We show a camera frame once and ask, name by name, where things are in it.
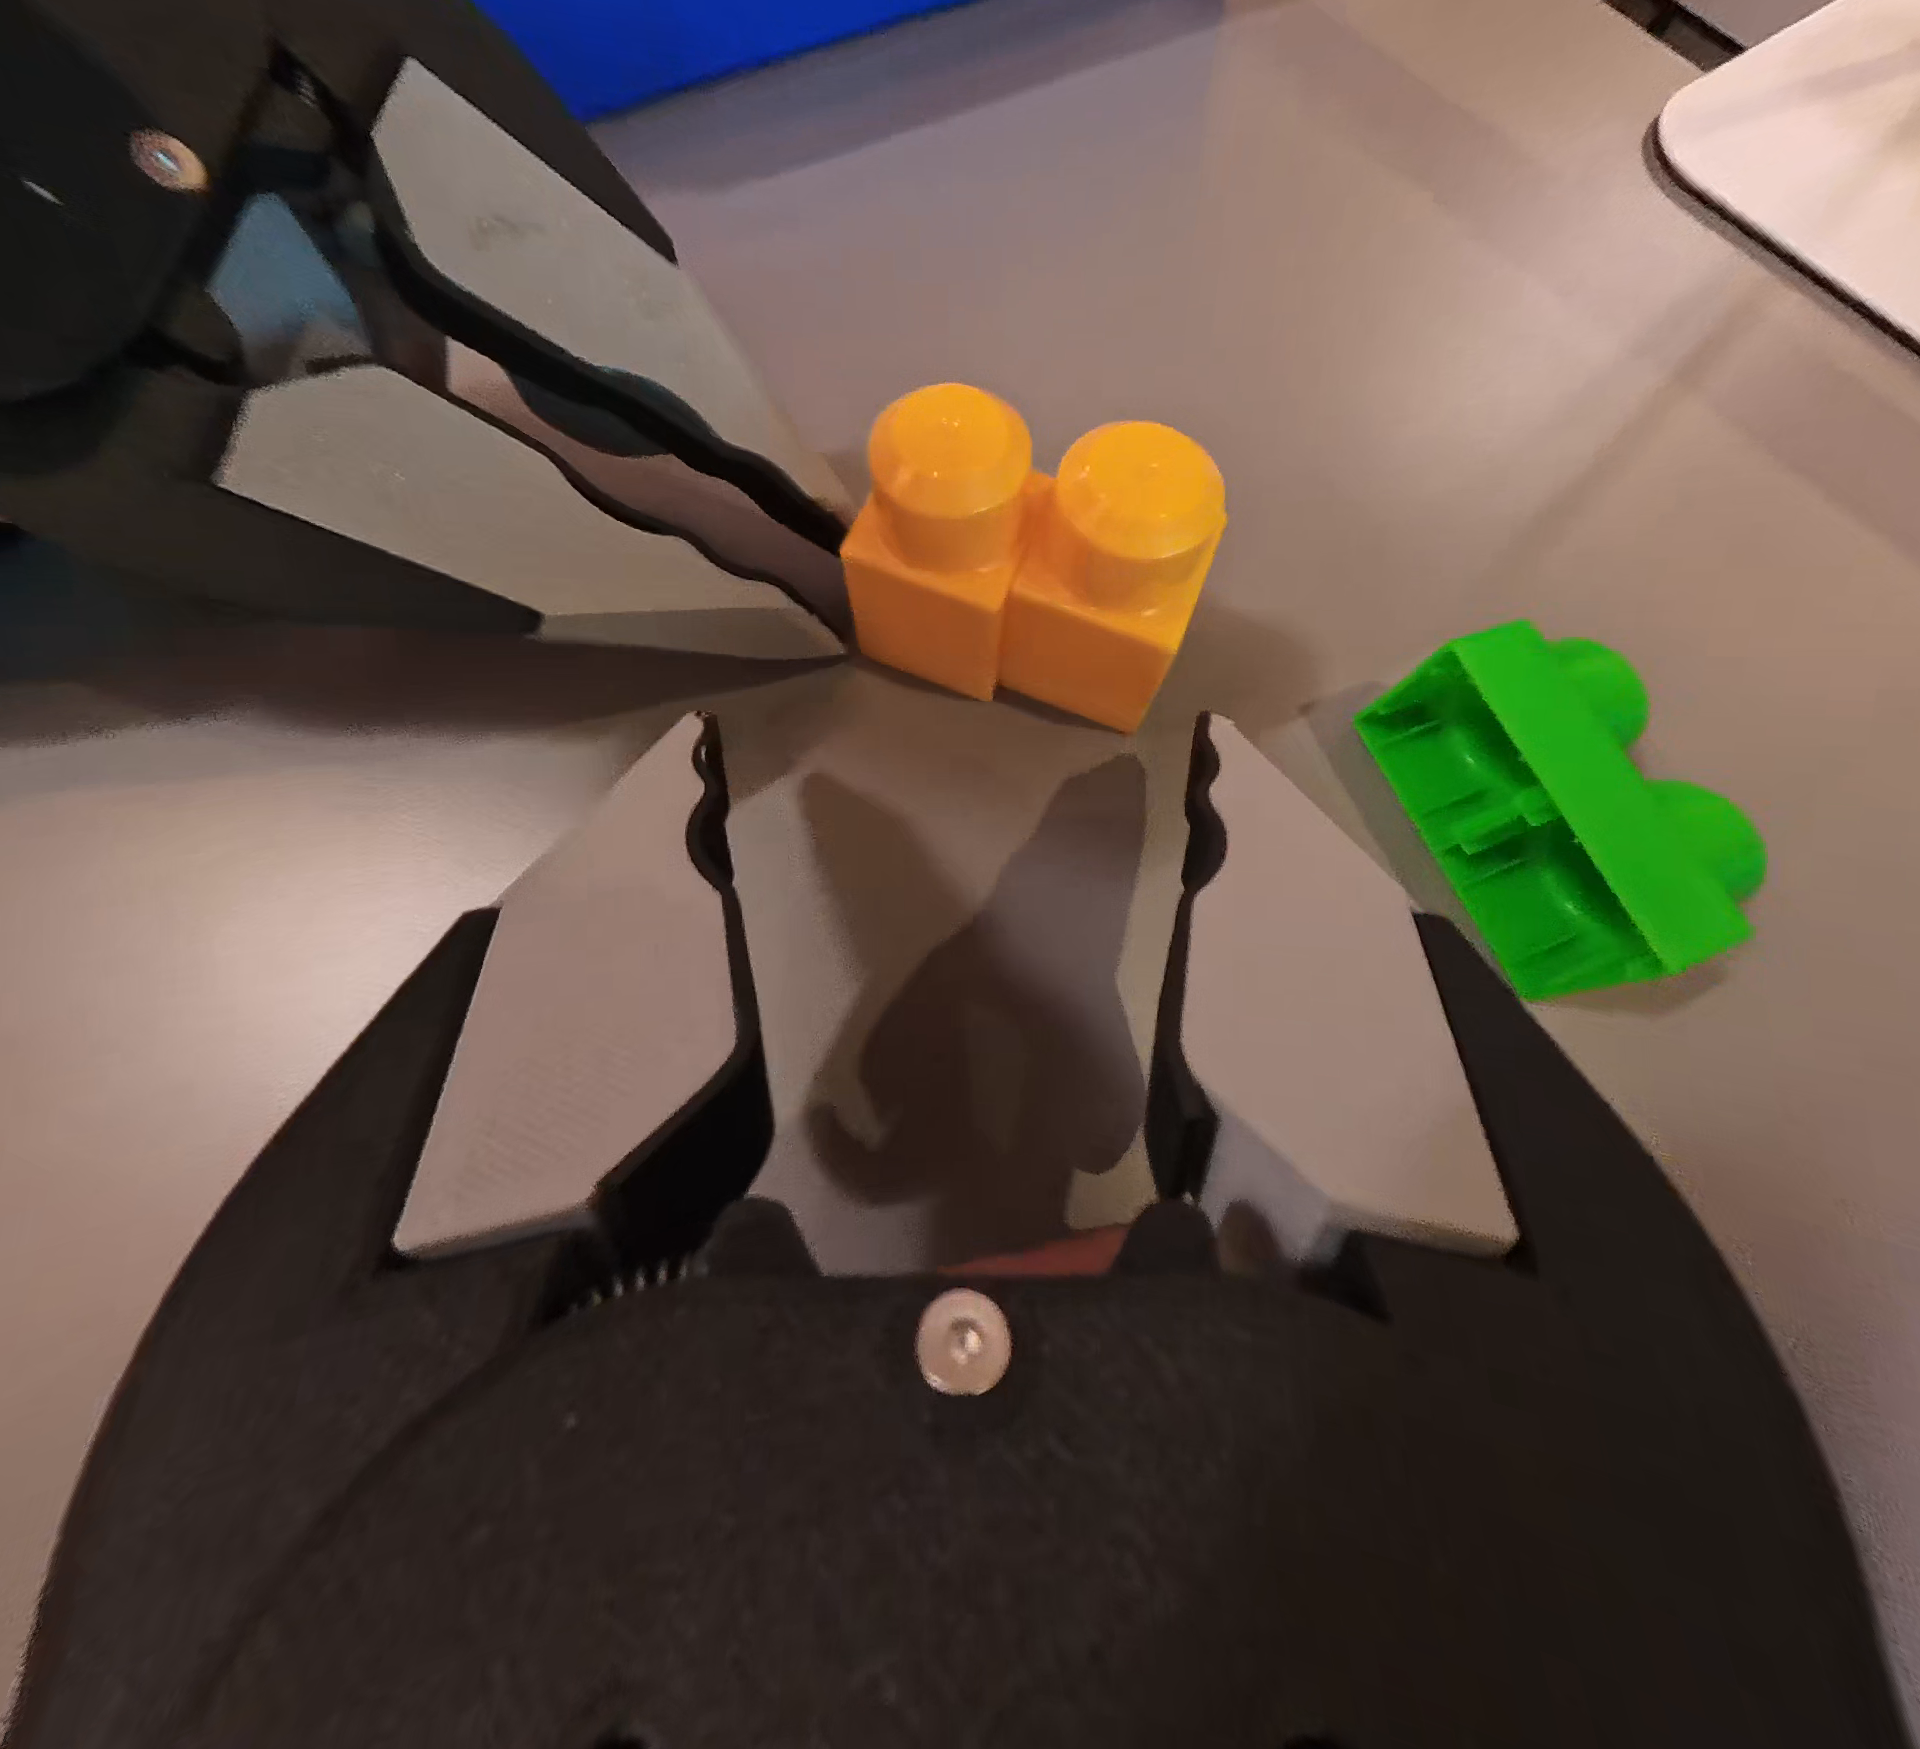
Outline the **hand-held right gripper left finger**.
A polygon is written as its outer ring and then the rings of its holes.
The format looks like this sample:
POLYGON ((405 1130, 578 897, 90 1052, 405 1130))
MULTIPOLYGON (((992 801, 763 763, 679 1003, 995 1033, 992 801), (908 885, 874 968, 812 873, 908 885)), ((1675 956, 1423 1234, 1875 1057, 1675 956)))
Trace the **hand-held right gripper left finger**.
POLYGON ((722 727, 686 714, 497 901, 396 1248, 692 1256, 774 1134, 722 727))

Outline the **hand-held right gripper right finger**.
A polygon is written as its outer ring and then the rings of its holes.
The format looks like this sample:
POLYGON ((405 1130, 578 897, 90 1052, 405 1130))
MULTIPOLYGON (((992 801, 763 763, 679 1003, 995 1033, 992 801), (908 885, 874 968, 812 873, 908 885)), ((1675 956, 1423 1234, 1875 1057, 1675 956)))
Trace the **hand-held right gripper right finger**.
POLYGON ((1195 721, 1182 808, 1159 1198, 1296 1267, 1352 1234, 1505 1256, 1519 1226, 1405 890, 1223 714, 1195 721))

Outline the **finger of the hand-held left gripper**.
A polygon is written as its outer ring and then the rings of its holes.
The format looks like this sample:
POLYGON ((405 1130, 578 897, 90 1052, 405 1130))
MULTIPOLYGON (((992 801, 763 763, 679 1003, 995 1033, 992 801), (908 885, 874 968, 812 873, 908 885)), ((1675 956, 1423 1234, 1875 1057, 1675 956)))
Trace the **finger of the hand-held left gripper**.
POLYGON ((693 277, 419 58, 368 150, 368 201, 419 312, 544 398, 730 490, 780 547, 838 553, 847 495, 693 277))
POLYGON ((248 395, 215 484, 529 609, 548 644, 722 660, 844 653, 780 585, 610 514, 548 452, 382 368, 248 395))

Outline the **green two-stud block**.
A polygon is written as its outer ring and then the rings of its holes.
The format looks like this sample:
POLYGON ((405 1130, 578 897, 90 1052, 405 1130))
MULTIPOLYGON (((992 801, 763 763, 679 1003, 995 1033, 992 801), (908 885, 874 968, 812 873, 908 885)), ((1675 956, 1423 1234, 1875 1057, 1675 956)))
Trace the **green two-stud block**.
POLYGON ((1511 622, 1443 645, 1357 734, 1529 1002, 1680 977, 1753 940, 1769 851, 1737 803, 1647 776, 1619 649, 1511 622))

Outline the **orange single-stud block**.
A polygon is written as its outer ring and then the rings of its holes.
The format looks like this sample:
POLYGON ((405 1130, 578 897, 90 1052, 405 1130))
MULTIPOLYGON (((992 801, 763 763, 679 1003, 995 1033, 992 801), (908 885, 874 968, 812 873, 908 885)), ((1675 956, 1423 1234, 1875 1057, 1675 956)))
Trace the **orange single-stud block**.
POLYGON ((900 395, 869 438, 870 493, 838 553, 858 649, 974 701, 995 695, 1013 577, 1041 473, 995 394, 900 395))
POLYGON ((1176 427, 1092 427, 1029 489, 997 685, 1135 731, 1179 655, 1227 528, 1213 455, 1176 427))

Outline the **white document stand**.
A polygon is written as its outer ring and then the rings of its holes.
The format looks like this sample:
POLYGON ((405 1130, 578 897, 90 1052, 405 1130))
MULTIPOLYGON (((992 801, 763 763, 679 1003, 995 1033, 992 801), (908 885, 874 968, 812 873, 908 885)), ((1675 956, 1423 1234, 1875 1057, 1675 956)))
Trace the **white document stand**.
POLYGON ((1892 338, 1918 345, 1918 0, 1834 0, 1676 94, 1671 177, 1892 338))

